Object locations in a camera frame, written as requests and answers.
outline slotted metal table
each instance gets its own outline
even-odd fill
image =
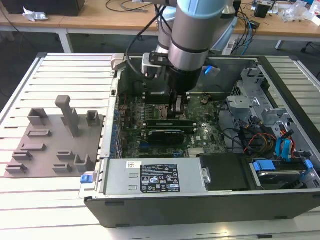
[[[106,116],[113,78],[111,56],[61,53],[39,56],[3,109],[0,114],[0,239],[257,239],[265,235],[283,240],[320,239],[320,208],[289,220],[107,229],[99,225],[79,198],[79,177],[3,178],[6,165],[29,124],[27,115],[31,108],[44,108],[49,115],[61,114],[55,99],[64,94],[71,97],[70,105],[79,114],[94,109]],[[287,57],[268,59],[319,128],[318,82],[298,61]],[[276,92],[271,93],[281,106]]]

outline desk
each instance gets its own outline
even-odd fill
[[[266,18],[252,17],[253,11],[248,5],[252,0],[242,0],[244,12],[251,20],[260,23],[254,36],[256,40],[320,42],[320,27],[313,22],[283,22],[278,15],[267,15]],[[109,5],[111,8],[121,9],[118,1]],[[148,13],[114,12],[106,9],[106,0],[86,0],[78,17],[49,16],[49,20],[31,22],[22,15],[9,15],[10,21],[21,32],[56,33],[59,35],[65,53],[72,53],[73,48],[69,34],[102,34],[102,35],[136,35],[155,16],[152,6],[146,8]],[[239,21],[234,29],[233,39],[244,33],[245,27]],[[16,31],[0,12],[0,31]],[[144,35],[157,36],[158,30],[154,23]]]
[[[276,14],[267,14],[265,18],[254,17],[254,12],[251,10],[252,0],[242,0],[243,12],[251,21],[260,23],[259,29],[254,36],[255,40],[278,40],[276,49],[280,49],[283,41],[296,42],[320,42],[320,27],[309,20],[301,22],[284,22],[281,16]],[[234,34],[243,34],[244,24],[239,21]]]

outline floor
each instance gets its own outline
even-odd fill
[[[25,38],[20,33],[14,36],[15,41],[0,43],[0,111],[39,52],[63,53],[59,39],[53,33],[27,32],[23,34]],[[132,36],[124,35],[71,35],[75,53],[123,53],[131,40]],[[132,47],[132,53],[153,51],[157,44],[157,37],[144,36]],[[297,57],[315,76],[319,73],[320,47],[319,50],[308,47],[306,53],[302,53],[305,42],[285,42],[279,51],[275,49],[276,44],[276,41],[254,40],[246,55]]]

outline blue tab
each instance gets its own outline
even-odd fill
[[[281,144],[282,144],[282,138],[279,137],[278,140],[276,141],[276,145],[275,145],[275,154],[280,157],[281,155]]]
[[[257,160],[253,163],[254,169],[258,171],[273,171],[276,167],[272,160]]]
[[[259,172],[261,170],[261,167],[257,161],[253,163],[253,166],[256,172]]]
[[[281,157],[285,159],[288,163],[291,162],[291,159],[289,158],[290,146],[291,146],[291,141],[289,139],[285,139]]]
[[[80,182],[82,184],[92,184],[94,182],[94,176],[93,175],[82,175]]]
[[[314,165],[312,164],[312,162],[310,160],[305,160],[304,161],[304,164],[306,165],[306,168],[309,170],[309,169],[312,169],[314,167]]]

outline power supply label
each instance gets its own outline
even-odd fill
[[[140,169],[144,194],[180,192],[177,164],[141,165]]]

